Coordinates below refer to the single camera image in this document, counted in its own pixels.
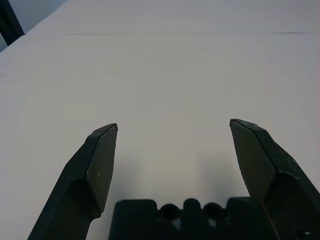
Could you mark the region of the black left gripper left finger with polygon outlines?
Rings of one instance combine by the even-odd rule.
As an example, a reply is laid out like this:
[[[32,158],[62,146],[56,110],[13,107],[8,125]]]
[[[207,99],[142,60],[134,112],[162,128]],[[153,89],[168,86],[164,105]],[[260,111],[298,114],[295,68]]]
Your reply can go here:
[[[84,240],[105,210],[118,126],[94,130],[63,168],[28,239]]]

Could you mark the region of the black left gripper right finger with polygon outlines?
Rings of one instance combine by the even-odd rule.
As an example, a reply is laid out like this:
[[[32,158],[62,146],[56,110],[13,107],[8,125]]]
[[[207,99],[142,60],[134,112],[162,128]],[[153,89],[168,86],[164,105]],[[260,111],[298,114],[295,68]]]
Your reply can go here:
[[[295,159],[255,123],[229,122],[239,169],[251,197],[261,200],[280,240],[320,238],[320,193]]]

